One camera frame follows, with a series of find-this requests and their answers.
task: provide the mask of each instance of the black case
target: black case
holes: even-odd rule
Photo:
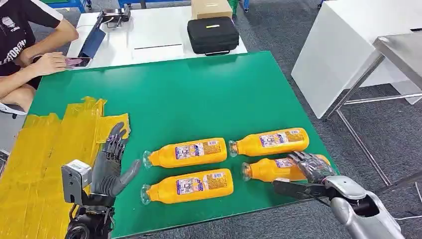
[[[190,20],[188,35],[197,54],[227,54],[239,45],[239,32],[227,16]]]

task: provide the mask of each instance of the person's arm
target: person's arm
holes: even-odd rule
[[[64,71],[65,67],[65,57],[61,52],[46,53],[37,62],[28,67],[22,68],[22,70],[10,76],[0,77],[0,99],[32,78]]]
[[[25,65],[31,63],[31,58],[50,52],[79,37],[76,29],[63,18],[63,15],[45,3],[40,0],[20,1],[21,9],[28,21],[55,29],[55,31],[45,39],[21,52],[19,59]]]
[[[19,59],[25,65],[29,65],[34,56],[50,52],[57,47],[78,39],[78,37],[79,35],[76,29],[66,19],[63,19],[53,33],[40,42],[37,42],[35,45],[24,49],[21,52]]]

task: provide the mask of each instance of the bottle label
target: bottle label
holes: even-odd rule
[[[291,143],[304,140],[299,130],[283,131],[274,134],[262,135],[259,137],[262,147],[273,147],[283,143]]]
[[[216,140],[212,140],[176,147],[176,159],[185,159],[220,152],[220,143]]]
[[[287,167],[293,166],[293,162],[289,158],[280,158],[280,159],[276,159],[274,161],[276,162],[276,165],[279,168],[287,168]]]
[[[178,195],[224,187],[227,187],[225,173],[207,174],[202,181],[199,178],[184,178],[176,181]]]
[[[187,194],[204,190],[204,184],[199,178],[184,178],[176,181],[177,194]]]
[[[207,174],[203,178],[206,189],[217,189],[227,187],[227,176],[225,173]]]

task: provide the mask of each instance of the orange juice bottle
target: orange juice bottle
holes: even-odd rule
[[[176,168],[205,163],[223,162],[227,149],[223,138],[208,138],[185,143],[169,144],[161,149],[143,154],[146,168],[161,166]]]
[[[324,155],[317,154],[316,156],[330,165]],[[289,158],[263,158],[256,163],[243,163],[242,174],[245,181],[251,178],[264,182],[272,182],[276,178],[286,178],[290,181],[306,180],[299,167]]]
[[[230,156],[238,154],[260,156],[292,151],[303,151],[309,137],[303,128],[289,128],[266,133],[250,134],[239,141],[229,141]]]
[[[168,177],[152,186],[144,184],[141,200],[145,205],[151,201],[170,204],[222,197],[231,193],[233,179],[230,170],[223,168]]]

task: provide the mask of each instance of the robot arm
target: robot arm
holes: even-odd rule
[[[136,176],[141,165],[140,160],[135,160],[121,173],[121,158],[127,143],[127,139],[122,139],[126,133],[122,128],[121,122],[111,130],[97,154],[94,169],[79,160],[62,166],[64,198],[67,203],[74,203],[69,212],[66,239],[109,238],[113,230],[115,197]],[[84,191],[88,185],[91,185],[90,194]]]
[[[335,175],[318,157],[304,152],[289,155],[310,183],[273,182],[275,192],[297,199],[328,197],[332,212],[353,239],[404,239],[400,226],[374,193],[352,179]]]

